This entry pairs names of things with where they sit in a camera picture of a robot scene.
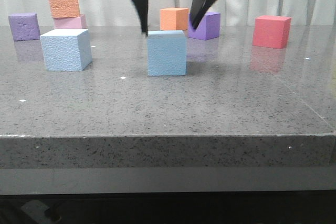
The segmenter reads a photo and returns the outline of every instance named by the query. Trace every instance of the white speck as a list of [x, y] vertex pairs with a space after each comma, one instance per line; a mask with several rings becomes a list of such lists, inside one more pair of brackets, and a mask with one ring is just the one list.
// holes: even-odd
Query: white speck
[[16, 134], [11, 134], [11, 135], [0, 135], [0, 137], [25, 137], [26, 135], [16, 135]]

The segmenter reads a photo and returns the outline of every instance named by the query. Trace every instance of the pink block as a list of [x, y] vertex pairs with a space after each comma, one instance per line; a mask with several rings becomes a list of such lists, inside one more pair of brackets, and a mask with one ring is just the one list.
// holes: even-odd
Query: pink block
[[85, 14], [74, 18], [54, 18], [55, 29], [86, 29]]
[[287, 45], [291, 17], [260, 16], [255, 19], [253, 45], [284, 48]]

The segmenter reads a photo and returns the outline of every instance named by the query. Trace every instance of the red cube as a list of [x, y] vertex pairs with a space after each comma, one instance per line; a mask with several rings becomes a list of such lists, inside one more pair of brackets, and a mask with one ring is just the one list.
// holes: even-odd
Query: red cube
[[291, 17], [260, 16], [255, 19], [253, 45], [284, 48], [287, 45]]

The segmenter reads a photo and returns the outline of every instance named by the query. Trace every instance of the light blue cube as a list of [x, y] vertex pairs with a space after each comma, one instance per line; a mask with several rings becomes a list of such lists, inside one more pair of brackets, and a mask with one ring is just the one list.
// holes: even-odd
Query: light blue cube
[[186, 74], [186, 37], [183, 31], [149, 31], [148, 75], [184, 76]]
[[82, 71], [92, 62], [88, 29], [55, 29], [40, 41], [48, 71]]

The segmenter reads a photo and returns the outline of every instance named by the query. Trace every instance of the foam block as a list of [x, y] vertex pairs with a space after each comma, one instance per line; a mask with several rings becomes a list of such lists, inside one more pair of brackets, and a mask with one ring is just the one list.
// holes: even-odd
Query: foam block
[[53, 18], [79, 17], [78, 0], [49, 0], [50, 11]]
[[92, 62], [87, 29], [55, 29], [40, 40], [48, 71], [81, 71]]
[[183, 31], [149, 31], [148, 75], [186, 74], [186, 37]]
[[194, 39], [208, 40], [219, 37], [220, 13], [207, 12], [201, 20], [198, 28], [194, 30], [189, 18], [188, 37]]
[[74, 18], [54, 18], [55, 29], [86, 29], [85, 14]]
[[160, 30], [187, 30], [188, 8], [165, 8], [160, 10]]
[[40, 39], [36, 13], [16, 13], [8, 17], [14, 41]]
[[260, 16], [255, 19], [253, 45], [284, 48], [288, 42], [291, 17]]

